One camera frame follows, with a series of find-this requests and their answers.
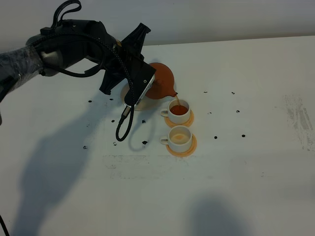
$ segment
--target white teacup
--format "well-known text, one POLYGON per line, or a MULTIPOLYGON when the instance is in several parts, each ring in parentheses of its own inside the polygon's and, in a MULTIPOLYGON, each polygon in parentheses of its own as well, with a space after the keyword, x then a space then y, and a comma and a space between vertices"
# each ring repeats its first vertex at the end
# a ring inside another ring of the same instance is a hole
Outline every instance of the white teacup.
POLYGON ((167 109, 161 110, 161 116, 168 117, 170 121, 175 124, 183 124, 186 121, 188 121, 190 118, 190 112, 191 112, 190 106, 188 102, 185 100, 179 99, 179 102, 182 106, 188 109, 188 111, 185 114, 179 116, 179 115, 175 115, 171 113, 171 108, 178 105, 177 100, 175 99, 168 104, 167 109))
POLYGON ((174 152, 182 153, 188 151, 192 144, 192 133, 183 125, 173 127, 167 136, 159 139, 161 144, 168 145, 174 152))

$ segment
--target white wall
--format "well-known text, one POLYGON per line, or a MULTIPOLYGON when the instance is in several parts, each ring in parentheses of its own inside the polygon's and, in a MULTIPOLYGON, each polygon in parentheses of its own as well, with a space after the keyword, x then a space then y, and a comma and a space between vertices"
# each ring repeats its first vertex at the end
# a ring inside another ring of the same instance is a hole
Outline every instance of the white wall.
MULTIPOLYGON (((22 46, 52 23, 63 0, 2 0, 0 50, 22 46)), ((140 22, 146 44, 169 44, 315 33, 315 0, 81 0, 68 18, 102 21, 123 39, 140 22)))

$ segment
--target orange saucer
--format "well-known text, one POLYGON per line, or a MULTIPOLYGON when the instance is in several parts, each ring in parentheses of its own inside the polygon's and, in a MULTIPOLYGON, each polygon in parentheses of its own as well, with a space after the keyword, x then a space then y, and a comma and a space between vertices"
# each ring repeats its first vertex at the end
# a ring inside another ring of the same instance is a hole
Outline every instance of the orange saucer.
POLYGON ((169 127, 171 127, 171 128, 173 128, 173 127, 175 127, 175 126, 177 126, 177 125, 184 125, 184 126, 186 126, 186 127, 190 127, 190 126, 192 125, 194 119, 195 119, 195 116, 194 116, 194 114, 193 114, 192 111, 190 112, 189 120, 187 120, 187 121, 186 121, 185 123, 183 123, 183 124, 175 124, 175 123, 171 122, 168 117, 164 117, 165 123, 166 123, 169 127))
POLYGON ((173 156, 177 156, 177 157, 187 157, 193 154, 193 152, 196 150, 197 148, 197 139, 194 135, 192 135, 192 144, 191 147, 185 151, 185 152, 174 152, 168 145, 166 145, 166 149, 168 150, 168 152, 170 154, 172 154, 173 156))

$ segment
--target robotic arm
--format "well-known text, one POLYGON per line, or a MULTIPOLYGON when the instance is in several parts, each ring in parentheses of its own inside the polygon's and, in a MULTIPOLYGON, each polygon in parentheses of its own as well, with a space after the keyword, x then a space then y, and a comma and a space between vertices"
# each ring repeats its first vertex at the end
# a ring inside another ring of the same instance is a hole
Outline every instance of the robotic arm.
POLYGON ((79 0, 64 2, 57 8, 51 27, 42 28, 40 34, 27 41, 26 47, 0 54, 0 102, 9 92, 37 74, 54 76, 60 72, 74 77, 89 77, 104 69, 100 91, 110 95, 111 89, 124 78, 130 87, 125 96, 126 108, 116 130, 117 140, 123 141, 131 129, 134 106, 141 101, 155 78, 156 70, 146 64, 141 55, 145 36, 151 30, 140 24, 120 42, 106 32, 102 22, 63 19, 66 13, 80 9, 79 0), (78 7, 66 11, 58 20, 61 11, 74 3, 78 7), (97 65, 83 74, 66 70, 84 58, 97 65), (120 138, 120 126, 129 114, 127 131, 120 138))

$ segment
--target empty teacup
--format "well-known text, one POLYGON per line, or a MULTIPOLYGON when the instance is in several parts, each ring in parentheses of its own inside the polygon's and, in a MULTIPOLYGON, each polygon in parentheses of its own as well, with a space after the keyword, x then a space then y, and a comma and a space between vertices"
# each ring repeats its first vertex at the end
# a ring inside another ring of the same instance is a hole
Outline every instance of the empty teacup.
POLYGON ((161 144, 168 145, 171 150, 182 153, 190 149, 192 144, 192 133, 183 125, 173 127, 167 136, 159 139, 161 144))

